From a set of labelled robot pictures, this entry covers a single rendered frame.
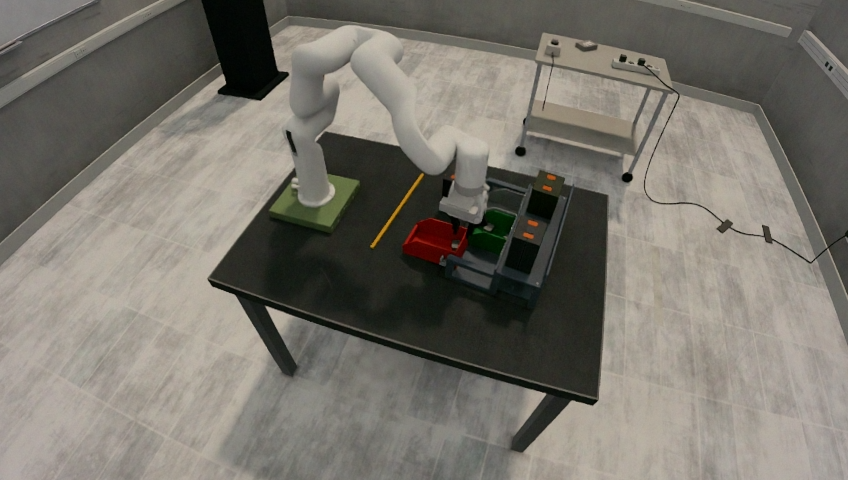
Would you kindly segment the green open bin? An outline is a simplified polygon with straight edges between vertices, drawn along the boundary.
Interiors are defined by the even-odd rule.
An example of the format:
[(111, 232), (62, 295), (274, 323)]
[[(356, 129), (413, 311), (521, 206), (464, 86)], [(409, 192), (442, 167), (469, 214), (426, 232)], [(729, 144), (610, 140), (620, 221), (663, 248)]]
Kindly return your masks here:
[(510, 232), (516, 217), (497, 211), (486, 212), (486, 216), (489, 223), (495, 225), (494, 231), (491, 234), (483, 232), (485, 226), (474, 228), (468, 244), (500, 255), (507, 240), (503, 236)]

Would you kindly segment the red bin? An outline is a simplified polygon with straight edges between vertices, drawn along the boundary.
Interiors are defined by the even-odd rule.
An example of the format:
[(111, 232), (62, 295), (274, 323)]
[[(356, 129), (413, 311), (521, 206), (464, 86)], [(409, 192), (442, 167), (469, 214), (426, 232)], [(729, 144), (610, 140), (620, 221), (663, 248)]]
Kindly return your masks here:
[[(452, 225), (432, 218), (417, 222), (402, 245), (403, 253), (437, 264), (442, 255), (444, 259), (449, 254), (462, 258), (468, 245), (467, 228), (460, 226), (454, 235)], [(456, 252), (452, 251), (452, 240), (460, 240)]]

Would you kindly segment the yellow bar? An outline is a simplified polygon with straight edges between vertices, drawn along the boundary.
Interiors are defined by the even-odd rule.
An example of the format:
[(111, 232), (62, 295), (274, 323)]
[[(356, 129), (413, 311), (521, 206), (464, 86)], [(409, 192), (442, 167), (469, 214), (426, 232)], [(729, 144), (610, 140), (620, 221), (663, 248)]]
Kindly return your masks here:
[(420, 183), (420, 181), (422, 180), (422, 178), (423, 178), (423, 177), (424, 177), (424, 174), (421, 174), (421, 175), (419, 176), (419, 178), (417, 179), (417, 181), (416, 181), (416, 182), (414, 183), (414, 185), (412, 186), (412, 188), (409, 190), (409, 192), (407, 193), (407, 195), (405, 196), (405, 198), (402, 200), (402, 202), (400, 203), (400, 205), (398, 206), (398, 208), (395, 210), (395, 212), (393, 213), (393, 215), (391, 216), (391, 218), (388, 220), (388, 222), (386, 223), (386, 225), (384, 226), (384, 228), (381, 230), (381, 232), (379, 233), (379, 235), (377, 236), (377, 238), (375, 239), (375, 241), (372, 243), (372, 245), (371, 245), (371, 248), (372, 248), (372, 249), (374, 249), (374, 248), (375, 248), (375, 246), (377, 245), (377, 243), (380, 241), (380, 239), (382, 238), (382, 236), (384, 235), (384, 233), (386, 232), (386, 230), (388, 229), (388, 227), (391, 225), (391, 223), (393, 222), (393, 220), (395, 219), (395, 217), (397, 216), (397, 214), (399, 213), (399, 211), (402, 209), (402, 207), (404, 206), (404, 204), (406, 203), (406, 201), (408, 200), (408, 198), (411, 196), (411, 194), (413, 193), (413, 191), (415, 190), (415, 188), (416, 188), (416, 187), (417, 187), (417, 185)]

